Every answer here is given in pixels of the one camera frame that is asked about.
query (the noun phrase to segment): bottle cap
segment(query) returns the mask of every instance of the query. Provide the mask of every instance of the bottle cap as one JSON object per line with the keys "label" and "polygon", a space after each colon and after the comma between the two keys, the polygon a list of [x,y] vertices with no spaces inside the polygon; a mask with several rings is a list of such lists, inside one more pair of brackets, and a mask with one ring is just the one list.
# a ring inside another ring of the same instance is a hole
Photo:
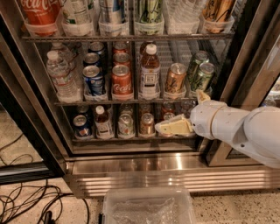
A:
{"label": "bottle cap", "polygon": [[49,60],[56,60],[59,57],[59,53],[56,51],[50,51],[46,56]]}
{"label": "bottle cap", "polygon": [[62,43],[61,42],[53,42],[52,45],[53,46],[62,46]]}
{"label": "bottle cap", "polygon": [[95,110],[96,110],[97,115],[101,115],[101,114],[104,113],[104,107],[103,106],[97,106]]}
{"label": "bottle cap", "polygon": [[157,46],[156,45],[154,45],[154,44],[148,44],[147,46],[146,46],[146,52],[148,53],[148,54],[156,54],[157,53]]}

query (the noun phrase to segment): floor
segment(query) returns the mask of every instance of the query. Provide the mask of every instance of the floor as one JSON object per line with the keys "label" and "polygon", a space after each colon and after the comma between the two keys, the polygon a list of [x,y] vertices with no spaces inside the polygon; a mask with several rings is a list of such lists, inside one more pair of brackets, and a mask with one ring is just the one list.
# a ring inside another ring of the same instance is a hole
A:
{"label": "floor", "polygon": [[[17,125],[11,120],[9,115],[0,112],[0,166],[10,163],[30,163],[31,161],[39,161],[41,158],[32,148],[25,136],[21,136],[18,141],[9,147],[4,146],[21,134]],[[45,197],[38,200],[38,204],[31,210],[14,218],[10,224],[33,224],[38,222],[39,217],[48,203],[58,195],[58,191],[62,193],[71,193],[62,178],[40,180],[35,182],[14,185],[0,186],[0,213],[3,212],[4,202],[7,202],[3,219],[0,216],[0,223],[5,222],[9,216],[13,217],[24,211],[27,206],[26,202],[33,201],[45,190]],[[192,207],[199,224],[267,224],[280,223],[280,190],[254,190],[254,191],[236,191],[236,192],[200,192],[192,193]],[[103,198],[86,199],[89,207],[89,223],[99,224],[98,216],[102,211]],[[57,200],[50,206],[52,217],[57,219],[55,223],[59,224],[77,224],[87,223],[86,204],[82,199],[76,199],[72,196],[66,196]]]}

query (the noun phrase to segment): terrazzo floor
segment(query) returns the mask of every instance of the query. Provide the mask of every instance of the terrazzo floor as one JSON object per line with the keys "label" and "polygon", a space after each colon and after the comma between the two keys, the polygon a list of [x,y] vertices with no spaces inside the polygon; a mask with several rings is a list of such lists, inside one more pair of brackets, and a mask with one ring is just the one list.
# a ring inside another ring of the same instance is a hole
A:
{"label": "terrazzo floor", "polygon": [[[0,111],[0,148],[14,140],[20,135],[20,130],[7,114]],[[31,154],[33,161],[41,158],[29,144],[27,138],[22,136],[15,144],[6,150],[0,150],[0,156],[6,163],[10,163],[20,154]],[[15,163],[30,163],[30,157],[21,157]],[[37,188],[30,186],[44,186],[45,180],[23,183],[23,190],[15,200],[15,205],[20,205],[30,197]],[[48,185],[58,186],[63,193],[70,193],[70,189],[62,178],[49,179]],[[20,184],[0,185],[0,194],[8,196],[13,190],[20,187]],[[42,199],[30,211],[10,221],[10,224],[33,224],[38,223],[44,206],[53,199],[51,193],[54,188],[47,190],[50,196]],[[192,206],[198,224],[270,224],[280,223],[280,190],[252,190],[235,192],[197,192],[192,193]],[[99,224],[98,215],[102,211],[103,198],[87,199],[89,205],[89,223]],[[81,199],[65,197],[62,199],[62,214],[55,222],[57,224],[82,224],[87,222],[87,209]],[[3,203],[0,203],[0,213],[3,211]],[[52,217],[58,217],[61,204],[57,201],[50,210]]]}

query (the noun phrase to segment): bottle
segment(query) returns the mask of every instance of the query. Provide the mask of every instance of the bottle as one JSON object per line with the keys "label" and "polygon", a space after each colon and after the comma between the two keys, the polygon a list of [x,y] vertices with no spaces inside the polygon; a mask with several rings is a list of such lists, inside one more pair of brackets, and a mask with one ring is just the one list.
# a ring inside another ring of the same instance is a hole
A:
{"label": "bottle", "polygon": [[75,79],[76,85],[78,89],[83,89],[83,79],[81,71],[78,70],[76,66],[76,61],[74,60],[74,54],[70,51],[70,49],[62,44],[61,42],[53,42],[52,43],[52,51],[57,51],[59,56],[66,60],[70,66],[71,73],[73,74],[73,78]]}
{"label": "bottle", "polygon": [[47,53],[46,70],[52,78],[52,83],[58,91],[58,97],[67,102],[76,102],[78,88],[71,74],[70,66],[56,51]]}
{"label": "bottle", "polygon": [[140,61],[141,77],[140,77],[140,93],[144,99],[153,99],[159,97],[159,75],[160,63],[157,56],[157,46],[148,44],[146,52]]}
{"label": "bottle", "polygon": [[102,139],[111,138],[114,134],[112,123],[109,119],[109,113],[103,106],[95,108],[95,124],[97,128],[97,137]]}

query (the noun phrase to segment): refrigerator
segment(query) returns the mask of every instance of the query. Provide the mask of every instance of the refrigerator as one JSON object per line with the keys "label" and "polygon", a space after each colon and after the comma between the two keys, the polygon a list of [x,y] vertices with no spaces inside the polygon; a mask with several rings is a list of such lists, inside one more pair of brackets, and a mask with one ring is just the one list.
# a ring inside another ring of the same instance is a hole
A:
{"label": "refrigerator", "polygon": [[[150,138],[141,137],[137,120],[139,104],[144,102],[153,105],[156,115],[164,102],[173,102],[178,109],[182,102],[197,103],[188,94],[175,100],[166,100],[162,95],[148,101],[139,97],[139,47],[145,40],[156,41],[162,74],[175,62],[188,66],[198,50],[209,52],[217,69],[211,98],[239,109],[261,107],[276,92],[273,89],[280,72],[279,2],[236,1],[234,23],[227,33],[170,34],[171,27],[167,25],[170,21],[165,17],[163,34],[152,36],[137,33],[135,2],[124,1],[129,32],[123,35],[34,37],[23,31],[26,17],[19,1],[0,0],[0,74],[4,93],[1,104],[42,157],[40,163],[1,167],[1,183],[63,177],[77,198],[103,196],[109,189],[134,187],[183,186],[190,192],[279,187],[278,169],[260,164],[226,143],[195,134],[166,137],[157,133]],[[97,8],[98,1],[94,1],[94,6]],[[117,133],[118,110],[123,101],[113,99],[108,91],[108,99],[102,102],[60,102],[46,71],[46,53],[52,42],[82,46],[106,43],[109,70],[112,45],[118,41],[129,44],[132,58],[135,91],[133,99],[126,103],[132,104],[135,111],[136,135],[130,139],[120,138]],[[273,101],[279,106],[277,94],[273,95]],[[94,134],[88,140],[76,138],[73,116],[77,106],[100,104],[112,105],[114,137],[104,140]],[[10,170],[18,179],[11,179]]]}

